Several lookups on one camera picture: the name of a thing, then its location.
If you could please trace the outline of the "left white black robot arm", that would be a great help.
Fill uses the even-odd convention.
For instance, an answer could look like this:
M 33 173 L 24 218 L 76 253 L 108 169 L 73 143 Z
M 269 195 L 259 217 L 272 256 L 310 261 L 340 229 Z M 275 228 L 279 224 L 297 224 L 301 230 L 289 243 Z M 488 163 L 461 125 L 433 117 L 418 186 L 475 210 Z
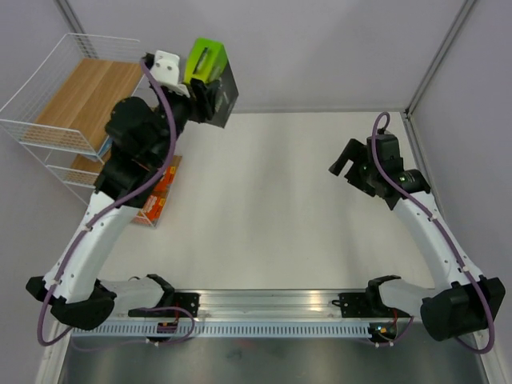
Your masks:
M 222 99 L 219 80 L 191 80 L 190 97 L 156 82 L 151 87 L 159 99 L 157 109 L 139 97 L 124 98 L 112 109 L 106 124 L 110 156 L 94 183 L 80 227 L 54 268 L 26 284 L 42 302 L 43 313 L 50 312 L 71 328 L 92 330 L 118 313 L 165 317 L 174 309 L 175 289 L 156 274 L 124 282 L 98 279 L 119 235 L 170 165 L 185 124 L 212 119 Z

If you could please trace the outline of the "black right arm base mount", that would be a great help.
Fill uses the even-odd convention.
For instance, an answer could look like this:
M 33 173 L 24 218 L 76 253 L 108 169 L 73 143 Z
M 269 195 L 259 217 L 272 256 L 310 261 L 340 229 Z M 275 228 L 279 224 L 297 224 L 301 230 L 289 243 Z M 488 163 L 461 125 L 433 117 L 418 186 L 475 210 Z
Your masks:
M 387 307 L 365 291 L 344 291 L 330 303 L 339 308 L 342 318 L 409 318 L 402 310 Z

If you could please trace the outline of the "orange Gillette Fusion5 razor box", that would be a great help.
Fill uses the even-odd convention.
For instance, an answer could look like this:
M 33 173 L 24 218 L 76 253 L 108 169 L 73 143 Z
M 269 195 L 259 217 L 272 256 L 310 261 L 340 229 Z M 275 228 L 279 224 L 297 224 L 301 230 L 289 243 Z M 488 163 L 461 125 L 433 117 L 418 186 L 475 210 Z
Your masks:
M 169 166 L 158 183 L 154 187 L 154 192 L 163 192 L 169 188 L 169 186 L 172 184 L 174 180 L 174 176 L 176 174 L 177 167 L 176 166 Z

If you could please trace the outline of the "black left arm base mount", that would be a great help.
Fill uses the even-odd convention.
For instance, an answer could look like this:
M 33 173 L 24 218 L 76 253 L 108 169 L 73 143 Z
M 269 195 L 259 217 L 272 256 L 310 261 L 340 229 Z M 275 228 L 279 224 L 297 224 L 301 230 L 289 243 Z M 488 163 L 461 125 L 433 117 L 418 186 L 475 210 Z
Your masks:
M 181 318 L 186 315 L 179 309 L 187 311 L 196 318 L 200 307 L 200 293 L 177 291 L 173 297 L 164 298 L 151 309 L 133 309 L 128 311 L 130 318 Z

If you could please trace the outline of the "black green razor box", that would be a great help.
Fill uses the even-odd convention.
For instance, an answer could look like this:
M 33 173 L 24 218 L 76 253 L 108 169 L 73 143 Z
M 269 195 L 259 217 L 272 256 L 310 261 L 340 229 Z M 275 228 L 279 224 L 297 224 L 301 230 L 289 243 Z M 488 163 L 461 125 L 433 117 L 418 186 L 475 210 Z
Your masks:
M 217 101 L 217 110 L 222 114 L 224 128 L 238 100 L 239 91 L 232 72 L 225 46 L 208 38 L 197 38 L 186 60 L 184 84 L 191 90 L 191 80 L 199 79 L 204 83 L 221 81 L 221 96 Z

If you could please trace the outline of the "white Gillette SkinGuard razor pack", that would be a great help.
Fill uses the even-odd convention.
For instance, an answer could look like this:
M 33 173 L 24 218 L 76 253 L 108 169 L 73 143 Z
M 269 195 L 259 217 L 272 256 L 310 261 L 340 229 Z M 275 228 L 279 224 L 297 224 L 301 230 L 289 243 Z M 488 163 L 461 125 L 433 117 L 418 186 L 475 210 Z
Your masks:
M 103 142 L 103 144 L 101 145 L 101 147 L 98 151 L 98 156 L 100 158 L 102 158 L 110 150 L 111 144 L 112 144 L 112 138 L 110 136 L 106 136 L 105 141 Z

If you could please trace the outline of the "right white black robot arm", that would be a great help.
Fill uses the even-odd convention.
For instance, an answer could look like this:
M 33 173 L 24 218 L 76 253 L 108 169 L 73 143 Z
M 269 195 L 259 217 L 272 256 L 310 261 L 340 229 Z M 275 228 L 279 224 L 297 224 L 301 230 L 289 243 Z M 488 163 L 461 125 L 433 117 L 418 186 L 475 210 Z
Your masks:
M 506 288 L 499 278 L 486 278 L 453 238 L 438 211 L 428 182 L 419 170 L 406 170 L 398 138 L 379 133 L 366 142 L 352 138 L 329 171 L 370 197 L 384 200 L 408 229 L 434 281 L 431 288 L 408 283 L 397 275 L 369 280 L 361 308 L 347 295 L 338 301 L 344 318 L 385 317 L 396 310 L 420 318 L 436 341 L 489 330 Z

